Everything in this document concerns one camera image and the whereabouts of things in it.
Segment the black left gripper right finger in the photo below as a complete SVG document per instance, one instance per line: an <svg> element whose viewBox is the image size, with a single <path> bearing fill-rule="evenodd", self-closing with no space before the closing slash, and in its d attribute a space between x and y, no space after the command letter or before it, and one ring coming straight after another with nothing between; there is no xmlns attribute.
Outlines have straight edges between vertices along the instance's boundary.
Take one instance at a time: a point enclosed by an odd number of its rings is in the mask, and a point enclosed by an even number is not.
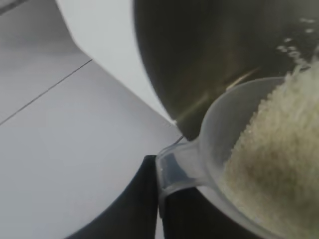
<svg viewBox="0 0 319 239"><path fill-rule="evenodd" d="M166 239L257 239L214 207L197 189L169 195L162 219Z"/></svg>

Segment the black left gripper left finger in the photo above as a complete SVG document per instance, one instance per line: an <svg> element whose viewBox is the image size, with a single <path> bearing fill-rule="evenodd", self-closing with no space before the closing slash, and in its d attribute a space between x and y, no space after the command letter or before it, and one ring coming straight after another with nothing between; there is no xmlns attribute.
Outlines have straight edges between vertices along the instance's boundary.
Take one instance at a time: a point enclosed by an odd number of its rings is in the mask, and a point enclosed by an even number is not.
<svg viewBox="0 0 319 239"><path fill-rule="evenodd" d="M154 155L147 155L122 194L70 239L154 239L158 189Z"/></svg>

